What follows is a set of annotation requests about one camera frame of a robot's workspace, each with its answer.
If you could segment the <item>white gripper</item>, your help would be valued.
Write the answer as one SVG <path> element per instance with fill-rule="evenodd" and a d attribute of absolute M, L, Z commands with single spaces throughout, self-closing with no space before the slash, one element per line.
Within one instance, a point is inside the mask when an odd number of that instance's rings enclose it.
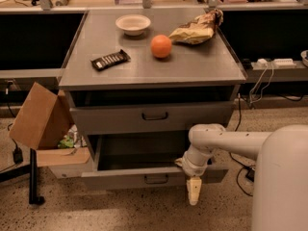
<path fill-rule="evenodd" d="M 192 206 L 196 205 L 202 186 L 202 176 L 208 166 L 208 161 L 213 157 L 211 150 L 200 150 L 193 145 L 184 153 L 182 158 L 177 158 L 174 163 L 181 167 L 190 177 L 187 180 L 187 190 L 189 202 Z"/>

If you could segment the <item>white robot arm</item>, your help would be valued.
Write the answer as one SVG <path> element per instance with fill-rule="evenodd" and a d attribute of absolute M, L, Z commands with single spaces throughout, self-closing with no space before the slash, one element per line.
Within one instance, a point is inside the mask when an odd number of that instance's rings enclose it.
<path fill-rule="evenodd" d="M 192 205 L 218 148 L 256 162 L 251 231 L 308 231 L 307 125 L 274 132 L 228 132 L 219 124 L 197 124 L 190 129 L 189 141 L 189 149 L 175 164 L 189 176 Z"/>

